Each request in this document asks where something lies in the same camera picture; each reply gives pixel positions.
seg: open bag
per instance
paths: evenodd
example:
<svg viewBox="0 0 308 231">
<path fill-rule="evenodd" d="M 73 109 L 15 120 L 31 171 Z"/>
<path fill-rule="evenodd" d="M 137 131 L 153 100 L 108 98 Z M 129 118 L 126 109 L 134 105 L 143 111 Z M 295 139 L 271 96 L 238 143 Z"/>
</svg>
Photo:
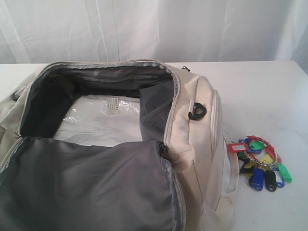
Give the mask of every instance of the open bag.
<svg viewBox="0 0 308 231">
<path fill-rule="evenodd" d="M 205 77 L 159 61 L 43 66 L 0 102 L 0 230 L 229 230 L 221 120 Z"/>
</svg>

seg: clear plastic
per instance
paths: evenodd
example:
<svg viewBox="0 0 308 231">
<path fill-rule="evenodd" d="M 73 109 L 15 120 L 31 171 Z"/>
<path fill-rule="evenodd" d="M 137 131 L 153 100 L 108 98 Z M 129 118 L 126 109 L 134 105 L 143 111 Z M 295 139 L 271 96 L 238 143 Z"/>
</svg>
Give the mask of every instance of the clear plastic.
<svg viewBox="0 0 308 231">
<path fill-rule="evenodd" d="M 139 113 L 136 98 L 82 96 L 67 112 L 54 139 L 107 147 L 142 141 Z"/>
</svg>

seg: green key tag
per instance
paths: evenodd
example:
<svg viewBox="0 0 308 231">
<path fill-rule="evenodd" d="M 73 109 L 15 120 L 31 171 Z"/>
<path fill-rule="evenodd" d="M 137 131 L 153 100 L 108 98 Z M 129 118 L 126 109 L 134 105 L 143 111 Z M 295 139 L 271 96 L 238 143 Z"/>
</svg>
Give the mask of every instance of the green key tag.
<svg viewBox="0 0 308 231">
<path fill-rule="evenodd" d="M 282 178 L 286 181 L 286 182 L 291 182 L 292 181 L 292 177 L 289 173 L 289 171 L 287 170 L 287 168 L 283 165 L 283 164 L 278 164 L 277 165 L 278 170 L 282 176 Z"/>
<path fill-rule="evenodd" d="M 249 144 L 249 148 L 253 151 L 259 151 L 265 148 L 265 145 L 261 141 L 254 141 Z"/>
</svg>

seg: table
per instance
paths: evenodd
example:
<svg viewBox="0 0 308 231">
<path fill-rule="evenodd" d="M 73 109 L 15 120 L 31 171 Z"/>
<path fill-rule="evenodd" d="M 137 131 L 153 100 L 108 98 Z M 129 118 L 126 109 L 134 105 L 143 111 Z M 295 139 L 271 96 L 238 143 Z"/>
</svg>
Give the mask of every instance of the table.
<svg viewBox="0 0 308 231">
<path fill-rule="evenodd" d="M 0 64 L 0 100 L 42 64 Z M 293 182 L 257 192 L 240 176 L 233 231 L 308 227 L 308 76 L 293 61 L 170 63 L 206 76 L 219 91 L 225 137 L 257 135 L 276 148 Z"/>
</svg>

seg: fabric backdrop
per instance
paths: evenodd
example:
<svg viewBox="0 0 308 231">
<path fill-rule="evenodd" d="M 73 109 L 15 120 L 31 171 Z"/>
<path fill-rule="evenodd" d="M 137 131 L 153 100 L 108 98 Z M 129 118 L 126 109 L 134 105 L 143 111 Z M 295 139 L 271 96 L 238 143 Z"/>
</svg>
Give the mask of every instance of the fabric backdrop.
<svg viewBox="0 0 308 231">
<path fill-rule="evenodd" d="M 0 0 L 0 63 L 295 60 L 308 0 Z"/>
</svg>

